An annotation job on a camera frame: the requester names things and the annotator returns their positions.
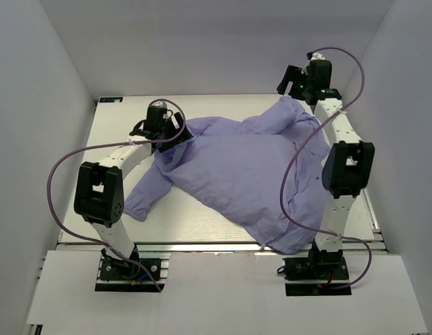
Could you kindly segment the lilac zip jacket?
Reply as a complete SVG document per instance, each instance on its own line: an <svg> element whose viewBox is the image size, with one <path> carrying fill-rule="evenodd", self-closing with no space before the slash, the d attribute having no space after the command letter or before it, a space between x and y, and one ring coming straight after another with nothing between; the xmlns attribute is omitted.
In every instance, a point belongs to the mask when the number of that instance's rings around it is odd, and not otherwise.
<svg viewBox="0 0 432 335"><path fill-rule="evenodd" d="M293 254L320 227L327 193L322 160L329 145L313 135L318 120L289 97L243 121L189 119L192 138L154 154L125 201L124 211L145 221L172 187L180 188L242 226L258 243Z"/></svg>

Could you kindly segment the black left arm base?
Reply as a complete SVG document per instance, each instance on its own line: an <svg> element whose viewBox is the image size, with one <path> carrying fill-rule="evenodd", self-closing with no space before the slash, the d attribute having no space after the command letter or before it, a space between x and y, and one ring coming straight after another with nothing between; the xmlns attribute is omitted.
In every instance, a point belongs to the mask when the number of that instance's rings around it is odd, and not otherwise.
<svg viewBox="0 0 432 335"><path fill-rule="evenodd" d="M100 255L96 292L155 292L163 290L167 279L169 257L148 255L141 258L134 250L130 259L138 261L146 270L125 260L112 258L103 249Z"/></svg>

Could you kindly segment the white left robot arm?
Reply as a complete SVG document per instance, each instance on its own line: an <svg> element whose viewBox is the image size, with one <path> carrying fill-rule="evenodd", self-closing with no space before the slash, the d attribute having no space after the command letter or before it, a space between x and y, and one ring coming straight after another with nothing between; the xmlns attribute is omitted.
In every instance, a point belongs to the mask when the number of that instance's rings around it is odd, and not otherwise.
<svg viewBox="0 0 432 335"><path fill-rule="evenodd" d="M122 222L124 179L157 151L167 151L191 138L183 110L159 98L148 105L146 117L133 127L125 143L100 161L80 166L74 211L97 231L105 255L118 259L115 268L124 278L133 278L140 270L140 261L132 256L135 244Z"/></svg>

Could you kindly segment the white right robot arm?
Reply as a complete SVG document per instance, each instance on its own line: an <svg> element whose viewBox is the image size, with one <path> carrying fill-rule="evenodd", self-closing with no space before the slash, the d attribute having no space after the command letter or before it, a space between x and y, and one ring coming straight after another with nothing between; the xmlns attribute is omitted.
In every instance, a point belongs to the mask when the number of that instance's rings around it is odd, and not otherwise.
<svg viewBox="0 0 432 335"><path fill-rule="evenodd" d="M330 61L312 58L303 68L289 65L277 87L278 94L288 92L311 106L320 121L312 134L324 133L331 145L321 176L330 197L307 261L308 272L316 278L324 278L343 257L345 224L367 187L375 154L373 143L363 141L348 121L339 91L330 87L331 76Z"/></svg>

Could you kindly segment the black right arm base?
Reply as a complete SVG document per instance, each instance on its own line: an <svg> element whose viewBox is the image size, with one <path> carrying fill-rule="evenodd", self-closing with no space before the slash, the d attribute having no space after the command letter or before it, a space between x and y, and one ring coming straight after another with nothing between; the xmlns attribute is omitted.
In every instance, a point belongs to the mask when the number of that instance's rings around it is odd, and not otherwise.
<svg viewBox="0 0 432 335"><path fill-rule="evenodd" d="M287 297L350 296L350 277L343 258L338 265L312 267L308 257L283 258L276 270L283 276Z"/></svg>

